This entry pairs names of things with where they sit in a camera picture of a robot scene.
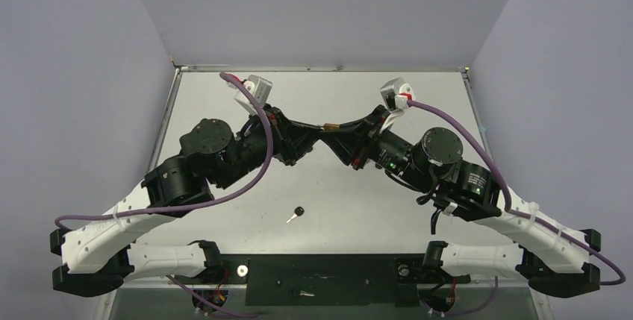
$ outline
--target key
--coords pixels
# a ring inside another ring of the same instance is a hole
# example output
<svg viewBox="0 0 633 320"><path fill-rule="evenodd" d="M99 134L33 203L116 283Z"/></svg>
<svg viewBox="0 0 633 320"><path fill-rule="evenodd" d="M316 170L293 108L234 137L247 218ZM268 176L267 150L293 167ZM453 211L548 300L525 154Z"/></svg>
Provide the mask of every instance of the key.
<svg viewBox="0 0 633 320"><path fill-rule="evenodd" d="M295 208L295 213L293 214L292 217L290 217L290 219L288 219L286 221L286 223L290 223L290 221L292 221L293 219L295 219L296 217L300 217L302 214L304 213L304 209L303 207L299 206L297 208Z"/></svg>

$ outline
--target robotic arm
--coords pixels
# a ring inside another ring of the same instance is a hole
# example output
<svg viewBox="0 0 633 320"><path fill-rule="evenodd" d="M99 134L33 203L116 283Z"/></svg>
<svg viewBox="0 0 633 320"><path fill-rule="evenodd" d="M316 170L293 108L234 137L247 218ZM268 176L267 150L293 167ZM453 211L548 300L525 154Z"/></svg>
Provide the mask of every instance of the robotic arm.
<svg viewBox="0 0 633 320"><path fill-rule="evenodd" d="M412 266L412 272L433 272L444 280L468 274L523 278L533 289L560 298L599 289L599 269L588 261L588 249L600 251L598 232L566 228L540 212L538 204L522 200L511 189L505 192L488 169L462 159L461 140L450 130L432 128L416 144L390 131L393 122L409 106L415 106L411 86L401 78L381 88L387 107L378 106L368 116L340 125L289 120L278 108L265 104L272 84L262 78L252 75L236 86L241 91L236 100L251 114L240 131L234 135L219 119L201 120L180 138L178 155L148 173L103 216L84 218L98 220L77 230L59 228L51 234L51 250L62 257L63 264L53 271L54 289L90 297L141 277L176 274L203 283L218 280L226 259L214 242L174 248L134 241L189 212L152 213L152 209L195 209L213 201L208 183L225 189L262 166L268 146L267 125L253 101L264 105L272 131L272 152L284 165L296 164L320 140L346 166L358 170L371 160L406 186L424 193L418 203L432 201L438 215L442 212L484 225L515 241L497 247L430 242L422 267ZM138 212L117 215L131 211ZM401 270L400 277L406 277L403 274L409 269Z"/></svg>

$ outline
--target gray wall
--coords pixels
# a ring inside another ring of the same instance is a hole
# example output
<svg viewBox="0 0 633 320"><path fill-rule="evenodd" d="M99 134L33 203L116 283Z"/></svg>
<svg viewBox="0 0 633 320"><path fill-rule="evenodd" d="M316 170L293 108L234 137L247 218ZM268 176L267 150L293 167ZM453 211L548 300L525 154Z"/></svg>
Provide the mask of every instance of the gray wall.
<svg viewBox="0 0 633 320"><path fill-rule="evenodd" d="M522 197L633 274L633 0L509 0L472 67L490 147ZM602 278L614 274L602 266ZM553 300L557 319L630 319L632 282Z"/></svg>
<svg viewBox="0 0 633 320"><path fill-rule="evenodd" d="M91 319L92 300L52 290L53 219L101 213L143 176L173 68L140 0L0 10L0 317Z"/></svg>
<svg viewBox="0 0 633 320"><path fill-rule="evenodd" d="M180 64L468 66L507 0L142 0Z"/></svg>

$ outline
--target metal frame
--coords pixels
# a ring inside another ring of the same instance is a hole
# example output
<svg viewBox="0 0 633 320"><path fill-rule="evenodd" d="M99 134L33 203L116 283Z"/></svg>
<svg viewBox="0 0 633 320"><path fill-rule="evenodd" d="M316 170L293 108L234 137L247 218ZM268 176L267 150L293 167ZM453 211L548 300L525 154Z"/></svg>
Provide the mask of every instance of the metal frame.
<svg viewBox="0 0 633 320"><path fill-rule="evenodd" d="M152 157L149 163L148 170L156 167L158 163L158 158L160 156L160 150L163 146L163 141L165 138L165 134L167 131L167 127L169 126L169 120L171 119L171 115L173 112L174 103L176 100L176 96L178 94L178 89L180 87L182 73L184 72L220 72L224 70L231 70L234 72L460 72L462 74L462 78L464 80L464 87L466 88L468 99L470 101L471 108L473 109L473 113L475 115L475 120L477 125L481 127L481 118L478 114L478 111L475 106L475 100L473 98L473 92L471 90L470 80L468 78L468 68L460 68L457 70L448 70L448 69L421 69L421 68L412 68L412 69L368 69L368 68L354 68L354 67L346 67L335 66L332 67L230 67L229 65L204 65L204 66L176 66L175 74L172 80L172 87L169 91L169 96L167 98L167 103L165 106L165 111L163 113L163 119L160 124L160 129L158 132L158 136L156 142L154 144L154 148L152 150ZM486 152L492 157L490 152L490 146L488 145L488 141L486 138L485 132L482 132L481 128L479 130L481 135L481 140L484 143L484 149ZM470 284L464 284L465 287L490 287L490 278L487 277L473 277L473 281ZM519 282L518 280L500 280L499 287L516 287L522 286L524 282ZM126 289L161 289L161 288L173 288L174 285L171 281L168 281L164 277L155 277L148 278L141 281L133 281L131 283L126 283L123 285ZM195 285L192 286L195 289L212 289L214 285ZM419 285L421 289L426 288L427 286ZM227 285L226 289L245 289L246 285ZM534 302L534 308L536 309L538 318L540 320L553 320L554 316L552 313L552 308L549 303L549 299L546 295L536 292L533 289L530 289L530 293L532 295L532 300ZM106 295L102 295L99 297L95 312L94 319L98 320L109 320L110 314L112 312L112 305L114 298L116 297L116 290L110 292Z"/></svg>

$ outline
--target table surface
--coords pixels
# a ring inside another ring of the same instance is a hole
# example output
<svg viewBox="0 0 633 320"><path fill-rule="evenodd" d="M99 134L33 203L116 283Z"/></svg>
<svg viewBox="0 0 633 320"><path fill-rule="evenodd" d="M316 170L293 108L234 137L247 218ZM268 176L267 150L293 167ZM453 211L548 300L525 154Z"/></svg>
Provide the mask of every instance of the table surface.
<svg viewBox="0 0 633 320"><path fill-rule="evenodd" d="M256 74L273 83L268 99L289 118L311 124L363 118L381 104L380 86L403 77L417 100L456 118L481 142L466 87L458 72L235 72ZM238 131L247 112L233 99L215 72L185 72L176 95L159 163L180 151L178 138L203 118L225 120ZM392 131L417 142L429 128L451 128L442 119L409 110ZM483 162L467 144L464 159ZM254 173L216 197L234 192ZM273 160L263 180L244 196L191 212L154 229L138 242L183 245L196 239L218 243L224 254L420 253L432 240L468 245L508 244L490 229L441 216L437 235L430 234L432 205L418 206L416 193L398 186L372 164L354 171L323 143L296 166ZM305 214L286 224L297 206Z"/></svg>

